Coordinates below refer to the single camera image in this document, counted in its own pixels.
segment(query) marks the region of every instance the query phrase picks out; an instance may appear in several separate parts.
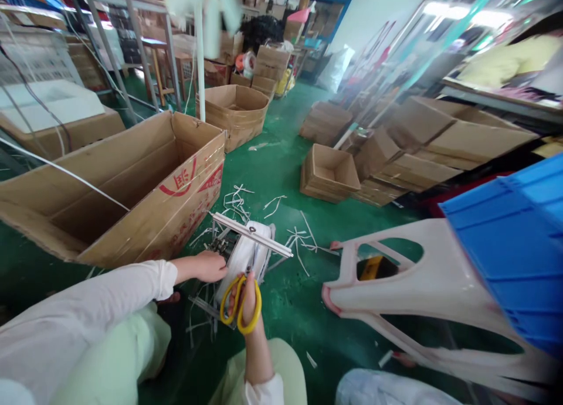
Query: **orange object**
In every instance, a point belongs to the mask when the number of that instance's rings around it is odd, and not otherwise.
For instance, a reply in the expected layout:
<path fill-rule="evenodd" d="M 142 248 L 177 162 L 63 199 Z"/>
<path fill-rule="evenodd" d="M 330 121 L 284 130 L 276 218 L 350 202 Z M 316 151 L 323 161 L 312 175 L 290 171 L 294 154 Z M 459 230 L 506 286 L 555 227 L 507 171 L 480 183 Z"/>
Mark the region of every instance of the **orange object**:
<path fill-rule="evenodd" d="M 238 72 L 243 72 L 245 69 L 245 54 L 241 53 L 235 59 L 235 67 Z"/>

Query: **white box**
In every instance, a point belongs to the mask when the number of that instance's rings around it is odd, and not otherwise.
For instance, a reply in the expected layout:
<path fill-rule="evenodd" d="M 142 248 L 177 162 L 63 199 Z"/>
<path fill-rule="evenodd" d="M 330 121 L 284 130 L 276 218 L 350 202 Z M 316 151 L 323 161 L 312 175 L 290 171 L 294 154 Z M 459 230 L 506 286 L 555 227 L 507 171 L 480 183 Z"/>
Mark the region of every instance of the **white box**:
<path fill-rule="evenodd" d="M 39 81 L 29 87 L 45 106 L 63 123 L 75 122 L 104 113 L 93 91 L 67 80 Z M 57 126 L 57 121 L 31 96 L 23 84 L 4 86 L 34 131 Z M 25 134 L 29 128 L 6 93 L 0 91 L 0 113 Z"/>

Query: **light green pants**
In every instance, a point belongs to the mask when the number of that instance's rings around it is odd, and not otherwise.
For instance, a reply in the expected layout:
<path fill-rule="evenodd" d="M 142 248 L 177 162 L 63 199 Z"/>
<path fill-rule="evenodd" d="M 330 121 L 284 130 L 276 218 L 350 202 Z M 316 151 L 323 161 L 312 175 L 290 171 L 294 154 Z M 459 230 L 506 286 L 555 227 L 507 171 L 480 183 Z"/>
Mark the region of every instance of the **light green pants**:
<path fill-rule="evenodd" d="M 170 336 L 170 327 L 157 314 L 156 304 L 150 303 L 84 354 L 50 405 L 137 404 L 137 385 L 155 376 Z M 305 377 L 297 354 L 281 339 L 272 339 L 268 344 L 274 369 L 283 379 L 285 403 L 306 404 Z M 229 360 L 211 404 L 243 403 L 245 363 L 245 350 Z"/>

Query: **white sleeve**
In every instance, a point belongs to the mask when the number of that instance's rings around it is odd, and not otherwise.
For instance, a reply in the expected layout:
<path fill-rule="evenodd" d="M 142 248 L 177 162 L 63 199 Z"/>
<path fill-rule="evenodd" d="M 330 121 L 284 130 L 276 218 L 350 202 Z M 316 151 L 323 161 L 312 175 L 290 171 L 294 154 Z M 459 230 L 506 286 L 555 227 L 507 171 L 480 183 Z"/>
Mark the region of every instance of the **white sleeve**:
<path fill-rule="evenodd" d="M 283 405 L 283 380 L 275 374 L 271 380 L 252 386 L 245 382 L 243 396 L 247 405 Z"/>
<path fill-rule="evenodd" d="M 173 293 L 178 270 L 165 260 L 120 267 L 28 308 L 0 327 L 0 380 L 49 404 L 86 349 L 151 300 Z M 0 404 L 4 404 L 0 392 Z M 22 396 L 11 404 L 28 403 Z"/>

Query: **fluorescent light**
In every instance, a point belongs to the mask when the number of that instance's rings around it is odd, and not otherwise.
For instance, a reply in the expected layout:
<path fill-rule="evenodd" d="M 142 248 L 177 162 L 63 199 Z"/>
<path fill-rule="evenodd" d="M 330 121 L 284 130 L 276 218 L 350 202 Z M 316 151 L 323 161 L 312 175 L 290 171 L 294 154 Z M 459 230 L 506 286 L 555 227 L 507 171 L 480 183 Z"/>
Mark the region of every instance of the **fluorescent light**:
<path fill-rule="evenodd" d="M 424 7 L 423 13 L 435 15 L 443 18 L 460 20 L 469 13 L 469 6 L 455 5 L 450 6 L 444 2 L 429 2 Z M 503 24 L 512 20 L 512 15 L 507 12 L 482 10 L 475 14 L 471 22 L 473 24 L 499 28 Z"/>

